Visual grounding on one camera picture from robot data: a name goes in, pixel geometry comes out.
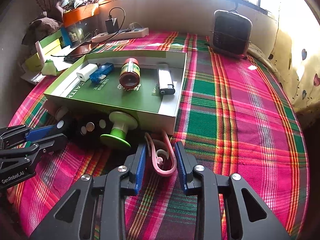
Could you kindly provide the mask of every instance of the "power strip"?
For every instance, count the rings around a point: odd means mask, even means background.
[[[106,39],[112,37],[116,33],[100,33],[97,36],[94,36],[91,41],[92,42],[102,42],[105,41]],[[116,35],[114,38],[110,39],[112,40],[121,40],[121,39],[134,39],[134,38],[143,38],[145,36],[149,35],[149,28],[138,28],[138,29],[133,29],[129,32],[123,32],[119,33]]]

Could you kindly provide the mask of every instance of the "brown cloth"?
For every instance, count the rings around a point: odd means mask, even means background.
[[[22,39],[22,44],[33,49],[37,41],[41,41],[58,31],[63,25],[62,15],[63,9],[60,7],[60,2],[57,2],[49,13],[42,12],[38,18],[30,23],[26,35]]]

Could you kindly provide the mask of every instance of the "cloth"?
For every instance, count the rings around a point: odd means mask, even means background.
[[[296,239],[307,208],[309,171],[303,135],[291,104],[259,61],[250,56],[236,60],[215,54],[206,42],[208,37],[150,32],[144,38],[101,43],[97,52],[185,52],[187,70],[172,145],[181,140],[187,153],[217,174],[241,174]],[[52,122],[42,104],[43,92],[53,80],[46,77],[34,88],[10,125],[35,127]],[[32,233],[82,174],[103,173],[110,154],[106,148],[83,151],[69,143],[62,153],[45,155],[36,168],[37,175],[16,186],[10,195],[26,234]],[[196,204],[196,197],[183,195],[177,172],[163,178],[148,168],[140,194],[125,201],[128,239],[193,239]],[[223,210],[221,203],[226,239]]]
[[[280,0],[269,58],[303,129],[320,117],[320,26],[304,0]]]
[[[264,55],[262,50],[259,49],[256,45],[250,43],[249,48],[248,48],[248,53],[252,57],[259,60],[275,76],[275,78],[279,82],[280,87],[283,88],[282,84],[284,83],[284,79],[282,78],[282,76],[278,72],[277,68],[271,64],[268,57],[266,55]]]
[[[57,2],[50,13],[42,12],[38,18],[32,21],[27,29],[26,35],[22,39],[22,44],[31,48],[37,41],[57,32],[62,26],[63,9],[60,2]]]

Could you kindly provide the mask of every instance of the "orange tray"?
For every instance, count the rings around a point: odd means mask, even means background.
[[[99,4],[93,3],[63,14],[63,25],[68,27],[93,15],[99,14]]]

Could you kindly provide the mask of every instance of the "smartphone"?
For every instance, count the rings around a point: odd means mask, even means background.
[[[84,42],[78,47],[76,47],[73,51],[71,51],[68,55],[66,55],[63,58],[63,61],[65,62],[70,62],[70,63],[75,63],[79,58],[82,56],[82,54],[88,54],[90,53],[93,49],[95,49],[99,44],[93,43],[93,42]]]

